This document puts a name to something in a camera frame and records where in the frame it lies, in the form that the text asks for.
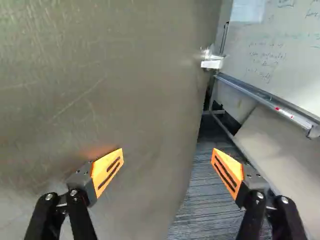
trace orange gripper pad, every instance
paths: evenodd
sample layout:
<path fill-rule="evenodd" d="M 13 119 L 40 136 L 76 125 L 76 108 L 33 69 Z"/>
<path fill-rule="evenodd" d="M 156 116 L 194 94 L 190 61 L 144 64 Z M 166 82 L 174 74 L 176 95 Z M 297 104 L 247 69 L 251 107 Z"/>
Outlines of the orange gripper pad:
<path fill-rule="evenodd" d="M 101 157 L 92 164 L 91 178 L 96 198 L 99 198 L 124 164 L 122 148 Z"/>
<path fill-rule="evenodd" d="M 241 182 L 244 180 L 243 165 L 216 148 L 212 152 L 211 164 L 236 200 Z"/>

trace white surface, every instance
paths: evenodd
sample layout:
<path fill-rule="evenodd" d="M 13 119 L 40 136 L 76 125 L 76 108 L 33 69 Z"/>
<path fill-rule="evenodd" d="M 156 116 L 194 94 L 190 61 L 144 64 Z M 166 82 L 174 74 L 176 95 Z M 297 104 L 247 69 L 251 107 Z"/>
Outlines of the white surface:
<path fill-rule="evenodd" d="M 261 23 L 230 22 L 222 72 L 320 116 L 319 13 L 318 0 L 266 0 Z"/>
<path fill-rule="evenodd" d="M 235 139 L 270 185 L 295 201 L 306 229 L 320 239 L 320 139 L 305 138 L 301 128 L 263 106 Z"/>
<path fill-rule="evenodd" d="M 202 61 L 201 68 L 203 69 L 221 69 L 223 66 L 223 60 L 210 60 L 210 61 Z"/>
<path fill-rule="evenodd" d="M 230 20 L 232 5 L 232 0 L 222 1 L 215 39 L 217 49 L 220 49 L 221 46 L 224 25 Z M 214 100 L 218 104 L 222 104 L 223 108 L 241 124 L 246 120 L 256 105 L 256 101 L 252 98 L 220 81 L 215 83 L 213 94 Z"/>
<path fill-rule="evenodd" d="M 217 80 L 214 85 L 214 99 L 218 104 L 223 105 L 235 120 L 243 124 L 251 111 L 257 105 L 251 97 L 248 97 L 231 86 Z"/>

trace scratch mark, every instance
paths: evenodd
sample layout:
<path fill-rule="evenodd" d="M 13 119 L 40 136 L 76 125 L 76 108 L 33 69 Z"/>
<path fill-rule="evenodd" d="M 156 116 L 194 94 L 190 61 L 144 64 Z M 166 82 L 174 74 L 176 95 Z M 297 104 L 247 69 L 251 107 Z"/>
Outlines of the scratch mark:
<path fill-rule="evenodd" d="M 84 91 L 83 93 L 81 93 L 78 97 L 76 97 L 74 100 L 72 100 L 71 102 L 69 102 L 66 106 L 64 106 L 64 108 L 62 108 L 60 111 L 58 111 L 49 121 L 48 123 L 52 123 L 52 121 L 54 119 L 56 119 L 58 116 L 60 116 L 61 114 L 63 114 L 66 110 L 68 110 L 70 107 L 72 107 L 76 102 L 78 102 L 79 100 L 81 100 L 84 96 L 88 95 L 90 92 L 92 92 L 100 83 L 102 83 L 104 79 L 100 79 L 99 81 L 97 81 L 93 86 L 91 86 L 89 89 L 87 89 L 86 91 Z"/>
<path fill-rule="evenodd" d="M 92 62 L 89 62 L 87 64 L 79 65 L 79 68 L 85 68 L 87 66 L 91 66 L 93 64 L 99 64 L 99 63 L 100 63 L 100 61 L 92 61 Z"/>
<path fill-rule="evenodd" d="M 32 82 L 21 83 L 21 84 L 17 84 L 17 85 L 4 86 L 4 87 L 0 87 L 0 91 L 6 91 L 6 90 L 10 90 L 10 89 L 24 88 L 24 87 L 26 87 L 26 86 L 34 85 L 34 84 L 37 84 L 37 83 L 38 83 L 38 81 L 32 81 Z"/>
<path fill-rule="evenodd" d="M 92 102 L 90 102 L 89 100 L 85 100 L 85 101 L 88 103 L 88 106 L 92 112 L 93 121 L 96 121 L 96 111 L 94 109 Z"/>

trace metal bracket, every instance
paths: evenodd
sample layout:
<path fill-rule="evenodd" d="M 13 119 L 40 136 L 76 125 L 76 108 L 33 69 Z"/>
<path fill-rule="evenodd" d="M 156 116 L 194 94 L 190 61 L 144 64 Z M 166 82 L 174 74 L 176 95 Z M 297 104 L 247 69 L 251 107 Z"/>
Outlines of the metal bracket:
<path fill-rule="evenodd" d="M 225 56 L 215 54 L 215 45 L 207 47 L 202 56 L 204 60 L 201 62 L 201 68 L 203 69 L 221 69 L 223 67 Z"/>

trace whiteboard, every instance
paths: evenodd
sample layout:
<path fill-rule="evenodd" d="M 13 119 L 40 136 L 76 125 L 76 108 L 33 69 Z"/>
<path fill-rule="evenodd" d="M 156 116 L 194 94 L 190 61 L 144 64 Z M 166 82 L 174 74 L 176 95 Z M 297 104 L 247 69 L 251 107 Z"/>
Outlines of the whiteboard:
<path fill-rule="evenodd" d="M 233 0 L 224 53 L 223 73 L 320 117 L 320 0 Z"/>

